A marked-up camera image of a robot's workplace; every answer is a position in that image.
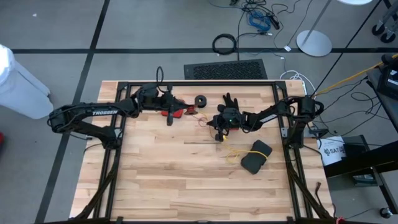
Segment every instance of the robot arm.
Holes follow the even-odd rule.
[[[173,123],[172,114],[180,109],[187,109],[187,105],[171,94],[172,86],[162,91],[158,84],[148,83],[142,85],[130,98],[117,103],[79,103],[65,105],[50,113],[47,124],[55,133],[69,133],[74,131],[80,134],[93,136],[101,140],[104,148],[117,149],[121,146],[120,134],[110,126],[99,127],[84,122],[90,116],[105,116],[118,114],[136,118],[143,110],[168,111],[167,125]]]
[[[218,134],[215,136],[217,141],[223,141],[224,136],[229,134],[230,129],[240,128],[244,133],[249,133],[257,131],[264,123],[278,116],[286,116],[292,118],[294,123],[287,131],[285,144],[302,147],[303,131],[306,125],[320,115],[324,108],[322,103],[313,100],[309,96],[293,96],[280,100],[275,105],[270,106],[260,113],[245,111],[240,113],[236,99],[231,104],[232,100],[229,93],[227,93],[226,97],[224,96],[224,99],[226,105],[218,105],[220,114],[214,116],[213,120],[207,123],[207,125],[214,127],[218,131]],[[297,103],[297,115],[292,114],[289,110],[294,103]]]

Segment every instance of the black glove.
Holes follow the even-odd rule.
[[[227,93],[226,96],[223,95],[223,99],[225,101],[225,105],[218,105],[218,112],[222,113],[225,108],[235,108],[239,110],[238,100],[235,98],[234,101],[232,101],[231,94]]]

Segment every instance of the white trash can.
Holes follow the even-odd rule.
[[[49,94],[42,82],[15,61],[11,50],[0,45],[0,105],[40,119],[53,111]]]

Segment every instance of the cable bundle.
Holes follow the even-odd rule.
[[[257,28],[258,32],[267,32],[271,29],[271,19],[269,16],[264,16],[262,12],[257,10],[247,13],[247,15],[248,25]]]

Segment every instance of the floor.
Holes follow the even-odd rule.
[[[212,2],[219,6],[229,3],[228,0]],[[293,7],[293,1],[288,0],[270,0],[267,5],[270,7],[275,2],[286,3],[289,10]],[[309,2],[298,2],[294,13],[280,13],[284,29],[275,40],[277,47],[289,42]],[[378,63],[383,51],[398,53],[398,40],[384,44],[370,32],[387,9],[384,1],[378,2],[373,0],[365,6],[348,6],[332,1],[317,25],[317,30],[333,43],[333,53],[326,57],[315,58],[300,53],[294,37],[289,44],[292,51],[279,53],[284,59],[268,51],[258,55],[242,53],[241,59],[262,59],[269,79],[279,79],[285,60],[286,69],[304,74],[317,86],[344,52],[321,87],[326,88]],[[297,33],[311,27],[325,3],[326,0],[311,3]],[[377,4],[376,10],[345,49]],[[212,53],[211,43],[222,33],[236,35],[240,17],[240,10],[214,7],[205,0],[2,0],[0,44],[11,48],[16,59],[50,88],[50,99],[54,107],[59,107],[79,101],[96,101],[102,80],[154,79],[159,65],[164,69],[166,80],[182,80],[185,64],[236,60],[236,54]],[[255,32],[255,29],[244,21],[240,32]],[[272,28],[271,32],[273,36],[243,37],[240,47],[277,50],[272,41],[276,31]],[[229,47],[229,42],[220,41],[219,45]],[[373,48],[379,48],[379,53],[373,53]],[[318,99],[329,105],[346,90],[336,90]],[[356,91],[374,96],[366,84],[357,87]],[[324,112],[323,119],[329,121],[369,107],[370,102],[354,101],[347,95]],[[0,107],[0,114],[3,118],[0,131],[7,137],[0,150],[0,223],[33,223],[62,136],[51,132],[46,118],[32,120],[4,107]],[[382,109],[378,115],[386,116]],[[343,134],[370,116],[357,113],[329,123],[329,128]],[[397,139],[392,124],[382,118],[373,118],[348,135],[359,134],[373,144],[386,144]],[[68,218],[85,144],[75,138],[68,140],[45,215],[46,222]],[[398,192],[394,192],[398,186],[397,176],[396,172],[384,174],[395,196],[398,196]],[[378,188],[354,187],[347,177],[329,179],[329,185],[338,216],[350,217],[371,208],[350,220],[397,223],[396,216],[386,220],[378,215],[378,209],[386,206]]]

